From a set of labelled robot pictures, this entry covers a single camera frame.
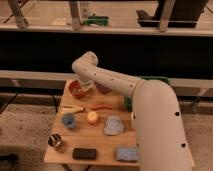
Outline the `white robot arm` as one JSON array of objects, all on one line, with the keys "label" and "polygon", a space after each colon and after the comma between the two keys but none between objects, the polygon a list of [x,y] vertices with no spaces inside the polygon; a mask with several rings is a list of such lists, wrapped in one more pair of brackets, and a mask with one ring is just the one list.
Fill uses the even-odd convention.
[{"label": "white robot arm", "polygon": [[98,57],[89,51],[72,63],[72,70],[84,82],[93,80],[132,99],[140,171],[192,171],[182,115],[171,86],[97,64]]}]

